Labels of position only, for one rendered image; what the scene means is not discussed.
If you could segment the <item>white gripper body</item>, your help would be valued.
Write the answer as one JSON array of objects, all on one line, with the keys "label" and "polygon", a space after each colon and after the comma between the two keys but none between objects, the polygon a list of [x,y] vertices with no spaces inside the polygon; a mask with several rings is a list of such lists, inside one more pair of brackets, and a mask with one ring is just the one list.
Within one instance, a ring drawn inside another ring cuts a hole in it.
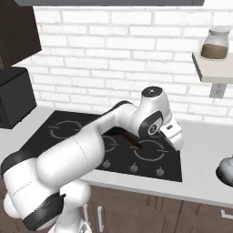
[{"label": "white gripper body", "polygon": [[184,139],[182,137],[182,130],[174,130],[170,128],[166,132],[167,142],[172,146],[176,151],[180,150],[184,146]]}]

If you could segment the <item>grey kettle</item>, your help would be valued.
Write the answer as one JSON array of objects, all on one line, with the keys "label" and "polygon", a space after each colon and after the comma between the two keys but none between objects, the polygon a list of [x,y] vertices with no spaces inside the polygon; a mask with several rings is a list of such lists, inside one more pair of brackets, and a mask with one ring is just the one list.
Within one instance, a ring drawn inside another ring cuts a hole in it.
[{"label": "grey kettle", "polygon": [[216,175],[222,183],[233,187],[233,157],[226,157],[221,160],[216,169]]}]

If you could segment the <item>brown drawer front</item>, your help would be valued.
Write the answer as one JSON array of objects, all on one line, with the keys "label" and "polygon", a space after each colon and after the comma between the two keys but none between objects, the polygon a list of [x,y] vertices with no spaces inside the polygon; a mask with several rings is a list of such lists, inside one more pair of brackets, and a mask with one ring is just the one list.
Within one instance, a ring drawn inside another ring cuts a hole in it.
[{"label": "brown drawer front", "polygon": [[184,201],[179,219],[181,231],[184,233],[233,233],[233,219],[222,218],[221,209],[233,215],[233,208]]}]

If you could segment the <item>glass jar with brown contents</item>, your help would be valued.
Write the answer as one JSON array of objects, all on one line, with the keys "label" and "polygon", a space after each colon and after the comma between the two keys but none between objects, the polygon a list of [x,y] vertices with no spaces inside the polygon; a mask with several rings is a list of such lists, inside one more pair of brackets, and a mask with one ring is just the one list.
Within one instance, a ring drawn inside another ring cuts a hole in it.
[{"label": "glass jar with brown contents", "polygon": [[207,59],[221,60],[228,55],[228,35],[230,30],[225,27],[212,27],[203,42],[200,55]]}]

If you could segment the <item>black hob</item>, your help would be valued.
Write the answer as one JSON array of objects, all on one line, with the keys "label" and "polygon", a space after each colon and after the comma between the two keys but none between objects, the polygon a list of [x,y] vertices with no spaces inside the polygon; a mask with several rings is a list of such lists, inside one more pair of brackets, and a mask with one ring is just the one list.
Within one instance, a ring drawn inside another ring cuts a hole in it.
[{"label": "black hob", "polygon": [[[92,114],[56,110],[25,142],[22,149],[39,156],[95,119],[97,116]],[[105,133],[103,140],[106,153],[99,170],[176,182],[182,180],[180,153],[170,146],[159,132],[152,137],[142,138],[128,134],[139,142],[142,148],[139,149],[122,135],[107,136]],[[109,168],[103,167],[106,160],[111,163]],[[137,165],[136,173],[129,169],[133,164]],[[165,172],[163,177],[156,173],[160,167]]]}]

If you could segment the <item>grey extractor hood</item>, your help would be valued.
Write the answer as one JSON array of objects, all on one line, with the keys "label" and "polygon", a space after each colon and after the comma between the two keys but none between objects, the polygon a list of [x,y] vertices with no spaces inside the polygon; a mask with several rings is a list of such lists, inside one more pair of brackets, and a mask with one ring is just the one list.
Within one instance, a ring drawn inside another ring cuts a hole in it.
[{"label": "grey extractor hood", "polygon": [[15,0],[20,6],[203,6],[205,0]]}]

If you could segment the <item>black microwave oven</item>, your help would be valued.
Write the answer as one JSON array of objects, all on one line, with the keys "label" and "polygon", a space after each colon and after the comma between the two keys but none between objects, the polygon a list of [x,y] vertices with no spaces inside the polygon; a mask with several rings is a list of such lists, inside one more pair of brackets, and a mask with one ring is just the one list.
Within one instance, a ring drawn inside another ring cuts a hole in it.
[{"label": "black microwave oven", "polygon": [[35,107],[27,69],[15,66],[0,69],[0,128],[12,129]]}]

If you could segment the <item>grey wall socket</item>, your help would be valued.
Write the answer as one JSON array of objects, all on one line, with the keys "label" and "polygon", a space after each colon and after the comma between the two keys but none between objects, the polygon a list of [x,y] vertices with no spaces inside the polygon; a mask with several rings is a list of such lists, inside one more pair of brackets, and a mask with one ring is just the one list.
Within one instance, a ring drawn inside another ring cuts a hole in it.
[{"label": "grey wall socket", "polygon": [[212,98],[223,98],[226,88],[226,84],[213,84],[209,96]]}]

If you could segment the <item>beige wall shelf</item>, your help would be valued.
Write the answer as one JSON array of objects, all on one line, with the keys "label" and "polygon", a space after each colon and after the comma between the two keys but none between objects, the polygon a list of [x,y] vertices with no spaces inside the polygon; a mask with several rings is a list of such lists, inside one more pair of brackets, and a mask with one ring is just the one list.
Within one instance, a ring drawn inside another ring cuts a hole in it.
[{"label": "beige wall shelf", "polygon": [[201,82],[233,85],[233,54],[223,60],[211,60],[193,53],[192,60]]}]

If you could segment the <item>dark brown wall cupboard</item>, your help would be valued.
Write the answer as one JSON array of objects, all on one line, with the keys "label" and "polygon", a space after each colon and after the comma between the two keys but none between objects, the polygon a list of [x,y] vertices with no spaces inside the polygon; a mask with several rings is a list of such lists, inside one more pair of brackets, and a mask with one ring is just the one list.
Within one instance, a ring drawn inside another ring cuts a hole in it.
[{"label": "dark brown wall cupboard", "polygon": [[32,6],[0,0],[0,69],[42,50]]}]

